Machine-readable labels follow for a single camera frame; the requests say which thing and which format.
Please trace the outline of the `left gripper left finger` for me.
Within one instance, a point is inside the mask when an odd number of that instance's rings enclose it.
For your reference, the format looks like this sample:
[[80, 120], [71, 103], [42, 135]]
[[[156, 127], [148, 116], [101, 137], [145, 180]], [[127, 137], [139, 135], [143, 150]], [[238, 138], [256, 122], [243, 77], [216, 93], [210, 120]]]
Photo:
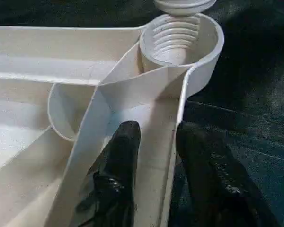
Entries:
[[141, 129], [119, 125], [89, 169], [73, 214], [75, 227], [132, 227]]

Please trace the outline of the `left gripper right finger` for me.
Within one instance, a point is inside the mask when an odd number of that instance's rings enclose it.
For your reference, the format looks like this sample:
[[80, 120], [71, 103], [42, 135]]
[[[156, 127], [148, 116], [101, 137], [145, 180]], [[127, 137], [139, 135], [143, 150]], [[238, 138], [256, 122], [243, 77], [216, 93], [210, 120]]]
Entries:
[[179, 154], [192, 202], [195, 227], [278, 227], [262, 192], [222, 139], [181, 122]]

